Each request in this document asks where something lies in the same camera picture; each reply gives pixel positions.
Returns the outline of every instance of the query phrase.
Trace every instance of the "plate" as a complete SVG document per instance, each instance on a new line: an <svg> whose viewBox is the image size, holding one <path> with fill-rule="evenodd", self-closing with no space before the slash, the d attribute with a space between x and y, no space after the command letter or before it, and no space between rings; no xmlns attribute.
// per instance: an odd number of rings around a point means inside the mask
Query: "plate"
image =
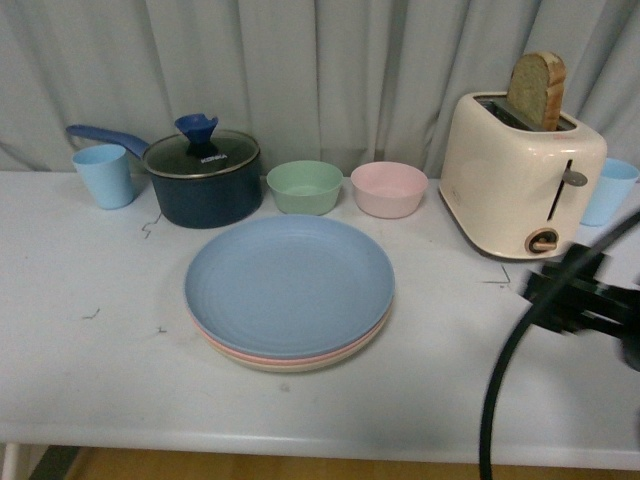
<svg viewBox="0 0 640 480"><path fill-rule="evenodd" d="M334 363L340 362L347 357L360 351L366 345L373 340L373 337L378 334L389 317L391 307L385 312L382 318L374 325L362 337L358 338L355 342L347 345L346 347L339 348L324 355L317 355L315 357L308 358L296 358L296 359L277 359L277 358L263 358L248 355L246 353L237 352L229 347L225 347L221 343L217 342L213 338L209 337L206 332L202 331L205 338L209 341L211 346L222 353L224 356L235 360L236 362L254 368L256 370L264 370L268 372L306 372L309 370L315 370L324 368Z"/></svg>
<svg viewBox="0 0 640 480"><path fill-rule="evenodd" d="M310 215L253 220L195 256L185 299L207 336L274 359L323 355L369 332L391 305L384 250L344 223Z"/></svg>

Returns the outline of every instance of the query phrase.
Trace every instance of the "toaster knob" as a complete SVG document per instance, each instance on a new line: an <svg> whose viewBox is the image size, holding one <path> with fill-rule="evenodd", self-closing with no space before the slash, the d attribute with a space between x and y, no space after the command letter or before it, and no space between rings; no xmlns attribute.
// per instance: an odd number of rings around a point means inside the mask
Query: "toaster knob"
<svg viewBox="0 0 640 480"><path fill-rule="evenodd" d="M562 180L574 187L584 187L589 182L584 174L576 172L575 170L569 170L568 168L564 171Z"/></svg>
<svg viewBox="0 0 640 480"><path fill-rule="evenodd" d="M540 254L558 248L558 232L552 228L544 228L533 232L525 241L525 248L530 253Z"/></svg>

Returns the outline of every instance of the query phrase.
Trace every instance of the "plastic cup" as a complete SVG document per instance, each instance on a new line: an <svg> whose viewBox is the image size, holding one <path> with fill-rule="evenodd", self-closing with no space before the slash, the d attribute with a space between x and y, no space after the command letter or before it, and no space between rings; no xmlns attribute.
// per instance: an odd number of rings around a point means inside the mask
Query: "plastic cup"
<svg viewBox="0 0 640 480"><path fill-rule="evenodd" d="M638 176L640 171L633 165L607 158L580 223L591 227L607 224L633 189Z"/></svg>
<svg viewBox="0 0 640 480"><path fill-rule="evenodd" d="M105 210L129 205L134 190L127 151L120 145L97 145L78 151L73 165L99 207Z"/></svg>

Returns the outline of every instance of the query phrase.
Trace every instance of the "black cable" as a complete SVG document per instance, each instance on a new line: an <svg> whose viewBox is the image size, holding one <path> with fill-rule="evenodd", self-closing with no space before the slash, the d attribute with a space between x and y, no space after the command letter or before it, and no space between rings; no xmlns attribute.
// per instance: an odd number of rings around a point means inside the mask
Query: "black cable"
<svg viewBox="0 0 640 480"><path fill-rule="evenodd" d="M591 261L595 259L605 249L610 247L625 233L631 230L640 222L640 210L627 217L620 222L609 232L603 235L596 243L588 250L582 252L581 255L576 256L571 262L559 272L554 282L550 282L537 295L534 303L529 310L518 321L511 334L507 338L502 351L498 356L496 364L489 380L487 392L485 394L484 405L482 408L482 419L480 422L480 445L479 445L479 460L480 460L480 478L481 480L492 480L492 468L491 468L491 437L493 429L493 418L495 414L496 403L498 400L498 394L502 385L502 380L507 371L509 361L513 356L518 344L524 337L527 329L533 324L539 317L542 317L547 313L549 307L554 302L556 296L560 291L567 286L567 284Z"/></svg>

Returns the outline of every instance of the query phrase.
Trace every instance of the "toaster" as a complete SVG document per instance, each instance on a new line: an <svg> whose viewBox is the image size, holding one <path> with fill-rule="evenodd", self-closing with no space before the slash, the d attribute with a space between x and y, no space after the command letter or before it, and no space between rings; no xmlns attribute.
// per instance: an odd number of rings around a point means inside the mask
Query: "toaster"
<svg viewBox="0 0 640 480"><path fill-rule="evenodd" d="M502 258L563 254L572 243L607 156L597 132L560 114L532 125L506 92L463 96L453 114L440 194L466 237Z"/></svg>

